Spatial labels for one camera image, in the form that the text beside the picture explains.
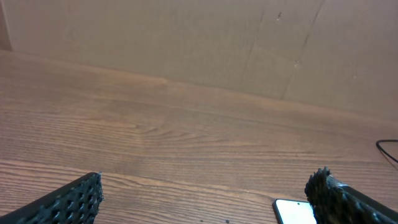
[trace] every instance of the white screen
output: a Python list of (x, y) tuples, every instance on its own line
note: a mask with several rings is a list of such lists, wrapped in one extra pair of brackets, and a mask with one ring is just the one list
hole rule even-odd
[(283, 224), (317, 224), (313, 217), (312, 207), (308, 202), (278, 199), (276, 207)]

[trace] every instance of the black wire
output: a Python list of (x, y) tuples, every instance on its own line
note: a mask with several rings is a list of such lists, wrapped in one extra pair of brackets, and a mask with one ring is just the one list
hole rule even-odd
[(398, 162), (398, 160), (396, 158), (394, 158), (392, 155), (388, 154), (388, 152), (386, 152), (381, 146), (380, 146), (380, 142), (398, 142), (398, 139), (382, 139), (382, 140), (378, 140), (376, 142), (376, 147), (385, 155), (387, 155), (388, 157), (390, 157), (393, 161)]

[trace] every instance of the black cable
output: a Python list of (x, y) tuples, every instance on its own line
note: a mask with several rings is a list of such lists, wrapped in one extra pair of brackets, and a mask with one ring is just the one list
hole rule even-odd
[(398, 139), (382, 139), (382, 140), (378, 140), (376, 142), (376, 147), (385, 155), (387, 155), (388, 157), (390, 157), (393, 161), (398, 162), (398, 160), (396, 158), (394, 158), (392, 155), (388, 154), (388, 152), (386, 152), (381, 146), (380, 146), (380, 142), (398, 142)]

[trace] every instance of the wooden tabletop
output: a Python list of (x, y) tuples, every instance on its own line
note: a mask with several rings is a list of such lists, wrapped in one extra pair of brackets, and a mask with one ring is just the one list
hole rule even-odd
[[(95, 223), (276, 223), (311, 173), (398, 210), (398, 124), (0, 51), (0, 215), (103, 172)], [(385, 145), (397, 149), (394, 145)]]

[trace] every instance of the brown wooden surface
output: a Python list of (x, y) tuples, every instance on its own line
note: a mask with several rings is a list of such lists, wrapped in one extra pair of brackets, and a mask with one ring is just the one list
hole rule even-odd
[(96, 223), (275, 223), (323, 166), (398, 210), (397, 123), (6, 51), (0, 96), (0, 215), (103, 171)]

